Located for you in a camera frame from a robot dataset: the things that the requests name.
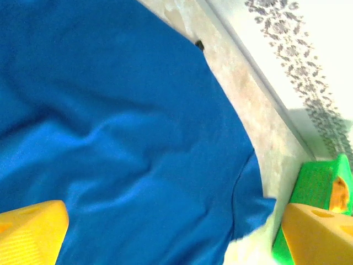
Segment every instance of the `gray floral pattern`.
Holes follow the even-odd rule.
[[[317,128],[331,156],[345,153],[353,165],[353,150],[341,114],[325,82],[323,69],[305,31],[299,4],[288,0],[247,0],[254,21],[269,40],[274,54],[303,100],[303,105]]]

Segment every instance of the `wall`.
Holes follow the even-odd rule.
[[[317,159],[353,162],[349,89],[353,59],[338,0],[199,0],[222,23],[257,72],[280,115]]]

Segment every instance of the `blue cloth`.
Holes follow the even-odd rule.
[[[0,212],[63,200],[57,264],[220,264],[273,210],[202,52],[136,1],[0,1],[0,98]]]

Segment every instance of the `green plastic piece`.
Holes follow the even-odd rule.
[[[290,203],[302,203],[328,210],[333,182],[341,177],[348,186],[348,211],[343,214],[352,215],[353,179],[346,155],[341,154],[333,161],[304,163],[297,183],[294,187]],[[274,259],[282,265],[294,265],[282,228],[280,227],[273,248]]]

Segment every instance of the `marble floor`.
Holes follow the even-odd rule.
[[[140,0],[192,42],[201,40],[211,70],[247,130],[259,159],[265,196],[277,198],[273,215],[250,236],[232,242],[225,264],[274,264],[270,250],[284,207],[303,162],[304,151],[259,88],[234,44],[224,39],[197,0]]]

